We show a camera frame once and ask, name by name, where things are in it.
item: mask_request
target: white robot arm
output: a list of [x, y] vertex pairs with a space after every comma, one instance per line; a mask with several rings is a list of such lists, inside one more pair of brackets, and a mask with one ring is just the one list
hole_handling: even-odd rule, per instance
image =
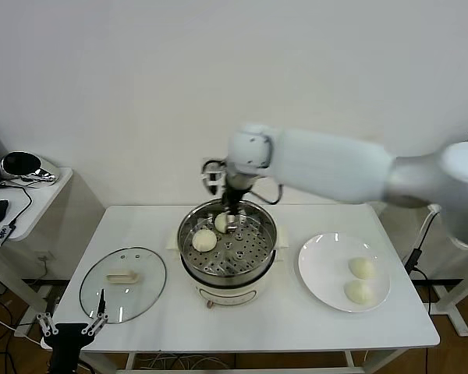
[[[247, 125], [229, 140], [224, 204], [231, 216], [258, 178], [344, 203], [382, 200], [398, 206], [437, 203], [455, 238], [468, 245], [468, 142], [420, 157], [295, 129]], [[234, 228], [235, 220], [230, 224]]]

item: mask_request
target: pot handle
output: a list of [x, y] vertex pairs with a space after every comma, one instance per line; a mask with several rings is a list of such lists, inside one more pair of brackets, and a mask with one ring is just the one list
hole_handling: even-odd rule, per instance
[[275, 261], [284, 261], [285, 254], [288, 251], [289, 242], [285, 228], [278, 227], [278, 238], [275, 243]]

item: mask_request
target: glass lid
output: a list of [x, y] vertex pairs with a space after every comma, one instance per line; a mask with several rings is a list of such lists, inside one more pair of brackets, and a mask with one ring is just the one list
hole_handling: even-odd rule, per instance
[[148, 310], [165, 281], [165, 264], [156, 252], [142, 247], [120, 249], [92, 266], [80, 288], [80, 304], [87, 316], [95, 317], [104, 290], [108, 323], [122, 323]]

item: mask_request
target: floor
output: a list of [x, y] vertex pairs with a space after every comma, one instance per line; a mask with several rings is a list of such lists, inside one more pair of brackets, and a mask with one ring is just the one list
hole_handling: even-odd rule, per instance
[[[427, 300], [425, 287], [417, 287], [423, 300]], [[18, 321], [21, 315], [26, 311], [26, 305], [11, 292], [0, 295], [0, 301], [5, 303], [11, 310], [14, 323]], [[459, 310], [468, 322], [468, 297], [459, 304]], [[9, 317], [6, 311], [0, 306], [0, 319], [8, 322]], [[458, 337], [452, 328], [451, 323], [444, 316], [434, 316], [434, 323], [441, 336], [441, 343], [436, 348], [428, 351], [428, 372], [437, 374], [468, 374], [468, 337]], [[0, 335], [5, 328], [0, 326]], [[5, 350], [6, 337], [0, 340], [0, 351]], [[40, 340], [40, 330], [34, 326], [30, 335], [35, 340]], [[46, 372], [50, 353], [42, 350], [36, 344], [23, 338], [12, 338], [9, 344], [9, 352], [13, 356], [16, 371], [18, 374], [38, 374]], [[353, 352], [356, 365], [363, 360], [365, 352]], [[238, 369], [261, 369], [261, 368], [305, 368], [305, 367], [332, 367], [345, 365], [345, 359], [341, 353], [306, 353], [306, 354], [237, 354], [237, 355], [216, 355], [231, 368]], [[154, 355], [139, 355], [136, 367], [148, 366], [154, 359]], [[111, 355], [110, 358], [123, 368], [126, 362], [126, 355]], [[200, 358], [183, 359], [182, 363], [197, 362]], [[181, 369], [180, 362], [174, 358], [158, 359], [156, 367], [166, 362], [167, 368], [173, 365], [174, 369]], [[215, 362], [200, 362], [197, 366], [200, 369], [220, 369]], [[5, 371], [5, 356], [0, 355], [0, 373]], [[385, 366], [378, 374], [400, 374], [400, 373], [424, 373], [425, 370], [425, 350], [410, 350], [397, 358], [392, 363]], [[8, 364], [8, 373], [12, 373], [10, 363]]]

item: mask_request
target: stainless steel steamer basket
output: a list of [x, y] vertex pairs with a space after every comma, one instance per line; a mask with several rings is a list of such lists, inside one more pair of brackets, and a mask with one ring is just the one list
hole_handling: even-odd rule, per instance
[[[213, 288], [240, 288], [268, 272], [275, 259], [277, 231], [269, 213], [255, 203], [241, 201], [238, 229], [222, 234], [215, 229], [215, 218], [223, 211], [221, 200], [215, 199], [187, 214], [177, 234], [180, 257], [196, 281]], [[202, 228], [217, 236], [217, 245], [209, 252], [198, 252], [192, 244]]]

